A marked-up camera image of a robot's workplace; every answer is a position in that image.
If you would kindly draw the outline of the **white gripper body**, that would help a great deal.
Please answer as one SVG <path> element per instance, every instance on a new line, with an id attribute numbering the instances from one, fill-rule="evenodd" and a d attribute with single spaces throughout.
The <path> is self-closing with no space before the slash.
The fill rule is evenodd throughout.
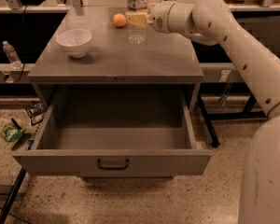
<path id="1" fill-rule="evenodd" d="M 162 1 L 153 4 L 150 9 L 150 18 L 152 19 L 152 27 L 161 33 L 169 33 L 169 14 L 175 3 L 171 1 Z"/>

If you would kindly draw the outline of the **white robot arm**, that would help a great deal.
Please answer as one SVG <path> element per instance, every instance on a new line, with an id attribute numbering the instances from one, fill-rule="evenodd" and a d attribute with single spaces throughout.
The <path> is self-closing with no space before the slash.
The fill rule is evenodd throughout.
<path id="1" fill-rule="evenodd" d="M 128 11 L 126 18 L 224 49 L 268 117 L 245 155 L 238 224 L 280 224 L 280 59 L 237 22 L 223 0 L 162 1 Z"/>

